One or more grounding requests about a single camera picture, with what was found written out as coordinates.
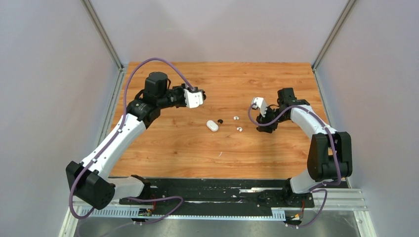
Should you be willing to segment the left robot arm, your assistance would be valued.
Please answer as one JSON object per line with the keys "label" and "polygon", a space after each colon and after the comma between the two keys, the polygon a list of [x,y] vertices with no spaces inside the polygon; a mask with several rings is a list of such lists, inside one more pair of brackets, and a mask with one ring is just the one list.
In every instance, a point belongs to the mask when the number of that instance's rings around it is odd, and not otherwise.
{"label": "left robot arm", "polygon": [[125,104],[117,125],[92,153],[80,162],[66,167],[70,188],[69,204],[73,197],[101,210],[111,201],[134,198],[139,204],[151,199],[150,182],[138,175],[111,178],[110,172],[126,149],[160,116],[161,110],[172,107],[196,108],[204,103],[206,94],[187,83],[170,86],[168,75],[151,72],[144,88]]}

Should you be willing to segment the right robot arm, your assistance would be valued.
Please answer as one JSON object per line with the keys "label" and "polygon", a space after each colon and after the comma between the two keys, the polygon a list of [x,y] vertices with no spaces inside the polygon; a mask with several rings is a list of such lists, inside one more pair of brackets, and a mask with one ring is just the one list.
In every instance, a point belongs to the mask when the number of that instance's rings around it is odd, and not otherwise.
{"label": "right robot arm", "polygon": [[352,144],[348,132],[338,131],[323,121],[305,99],[298,99],[293,88],[278,90],[275,108],[262,97],[252,99],[250,110],[259,115],[251,121],[257,131],[272,133],[279,123],[292,121],[310,139],[307,168],[285,182],[280,201],[285,206],[298,206],[306,202],[312,191],[327,186],[338,186],[351,176]]}

